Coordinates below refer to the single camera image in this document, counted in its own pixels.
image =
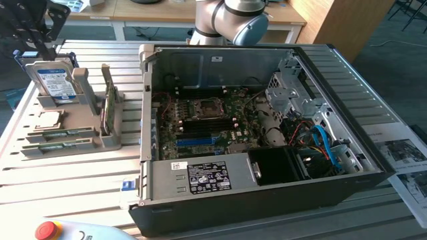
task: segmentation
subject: floor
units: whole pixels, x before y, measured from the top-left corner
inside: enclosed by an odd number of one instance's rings
[[[423,30],[427,22],[414,20],[402,32],[409,17],[399,12],[390,21],[387,18],[389,16],[385,17],[353,65],[403,120],[410,125],[418,124],[427,131],[427,105],[423,104],[427,100],[425,94],[427,91],[427,47],[394,42],[382,47],[370,46],[387,40],[426,45],[427,34],[423,34]],[[186,28],[158,29],[151,27],[140,28],[139,31],[147,37],[136,36],[138,31],[131,27],[126,28],[126,39],[184,41],[190,37]],[[66,26],[59,37],[79,40],[115,40],[111,27]],[[8,53],[23,46],[10,42],[7,44],[3,45],[4,54],[0,55],[0,134],[14,114],[6,103],[3,91],[26,88],[31,81],[14,59],[7,58]]]

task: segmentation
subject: table leg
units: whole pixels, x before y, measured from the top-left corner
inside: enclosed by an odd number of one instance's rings
[[[124,21],[112,21],[114,35],[116,41],[126,41],[126,22]]]
[[[286,44],[295,44],[302,31],[301,25],[294,25],[286,37]]]

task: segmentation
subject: open computer tower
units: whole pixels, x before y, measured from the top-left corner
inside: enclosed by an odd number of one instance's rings
[[[146,237],[334,206],[394,170],[301,47],[146,44]]]

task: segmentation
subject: gray cable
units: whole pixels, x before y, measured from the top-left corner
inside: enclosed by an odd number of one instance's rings
[[[378,44],[378,45],[370,45],[370,47],[382,47],[382,46],[385,46],[385,45],[386,45],[387,43],[390,43],[390,42],[402,43],[402,44],[409,44],[409,45],[414,45],[414,46],[419,46],[419,47],[427,48],[427,45],[421,45],[421,44],[410,43],[410,42],[406,42],[406,41],[395,41],[395,40],[385,41],[382,44]]]

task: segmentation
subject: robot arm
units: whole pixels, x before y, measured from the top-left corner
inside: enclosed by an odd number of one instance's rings
[[[255,45],[269,27],[263,0],[196,0],[191,45]]]
[[[52,19],[46,24],[46,13]],[[0,35],[23,40],[39,51],[43,60],[52,61],[56,52],[51,42],[56,40],[71,10],[50,0],[0,0]]]

